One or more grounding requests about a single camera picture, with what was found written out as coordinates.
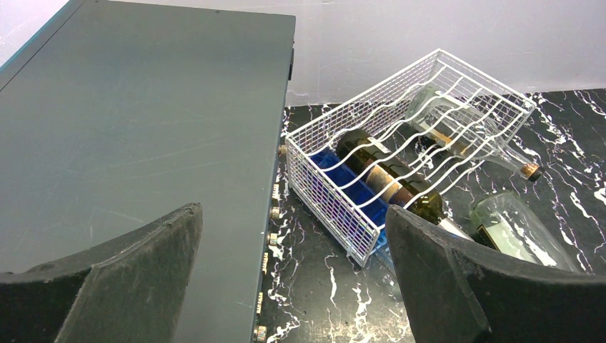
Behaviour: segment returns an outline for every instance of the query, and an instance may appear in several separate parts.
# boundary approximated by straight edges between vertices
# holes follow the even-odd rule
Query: wire basket
[[[376,225],[364,213],[363,208],[376,200],[380,194],[363,204],[355,204],[344,192],[353,182],[337,186],[327,176],[327,172],[336,166],[321,168],[312,161],[312,157],[325,149],[334,149],[341,135],[352,129],[363,129],[372,136],[383,132],[377,140],[384,141],[399,126],[409,122],[409,119],[405,118],[409,103],[427,85],[439,90],[437,97],[456,99],[461,106],[472,106],[482,114],[482,118],[459,116],[454,119],[460,127],[458,131],[461,137],[477,141],[477,133],[470,128],[487,117],[493,120],[498,132],[488,138],[483,136],[470,157],[454,166],[447,168],[447,159],[435,167],[434,171],[426,176],[432,187],[423,194],[435,187],[442,188],[440,194],[447,192],[459,179],[482,164],[472,161],[474,154],[479,153],[488,141],[497,136],[502,138],[502,144],[509,142],[536,107],[536,104],[523,94],[446,51],[437,49],[286,137],[289,185],[345,248],[348,256],[361,266],[366,264],[383,229],[383,225]],[[450,111],[442,113],[439,121],[444,118],[453,120],[448,119],[449,114]],[[412,135],[393,151],[391,156],[400,153],[416,136],[426,133],[427,131]],[[434,154],[446,148],[447,146],[433,149],[431,154],[427,150],[420,154],[417,160],[409,163],[409,166],[414,168],[413,172],[418,172],[431,161]],[[442,184],[447,176],[461,165],[467,169],[453,182]],[[423,194],[418,194],[405,207]]]

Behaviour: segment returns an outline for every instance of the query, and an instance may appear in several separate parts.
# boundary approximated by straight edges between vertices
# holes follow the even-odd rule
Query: white wall
[[[343,102],[438,47],[520,91],[606,87],[604,0],[129,1],[297,16],[289,105]]]
[[[0,66],[66,2],[67,0],[0,0]]]

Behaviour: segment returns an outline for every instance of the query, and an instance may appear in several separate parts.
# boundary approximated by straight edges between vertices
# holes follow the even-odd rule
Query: blue plastic insert
[[[311,156],[312,161],[317,164],[318,167],[325,169],[339,163],[340,159],[330,149],[322,150],[321,152]],[[327,171],[326,175],[337,185],[343,186],[350,183],[357,175],[345,164],[341,164],[339,167]],[[358,180],[352,186],[347,187],[343,190],[356,205],[363,204],[370,200],[376,195],[364,182]],[[380,227],[385,223],[385,214],[387,213],[387,204],[381,198],[374,200],[365,207],[362,207],[364,212],[372,222]],[[374,253],[377,248],[387,244],[387,237],[385,236],[385,230],[381,231],[377,243],[372,250]]]

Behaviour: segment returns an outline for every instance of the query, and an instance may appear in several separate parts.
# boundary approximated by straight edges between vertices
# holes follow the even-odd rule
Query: marble countertop
[[[533,184],[484,163],[444,195],[447,213],[464,226],[478,199],[517,192],[582,270],[606,274],[606,89],[530,95],[538,108],[510,144],[546,173]],[[329,110],[287,109],[282,138]],[[287,187],[285,167],[281,156],[281,217],[270,227],[279,244],[259,318],[268,342],[413,342],[395,277],[375,257],[364,267],[348,259]]]

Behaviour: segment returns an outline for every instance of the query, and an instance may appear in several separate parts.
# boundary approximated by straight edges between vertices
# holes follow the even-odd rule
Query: green glass bottle
[[[345,159],[357,146],[371,144],[356,150]],[[346,132],[336,149],[337,156],[356,174],[361,174],[374,161],[388,157],[392,152],[374,137],[362,129]],[[380,193],[397,177],[409,174],[412,170],[397,157],[382,161],[372,167],[363,177],[370,189]],[[413,174],[406,179],[400,179],[382,193],[381,198],[388,204],[406,205],[414,196],[430,188],[430,184],[419,174]],[[457,236],[471,240],[452,220],[444,215],[442,197],[432,190],[416,199],[408,210],[417,216],[431,222]]]
[[[480,201],[471,211],[476,242],[528,262],[579,272],[534,212],[509,192]]]

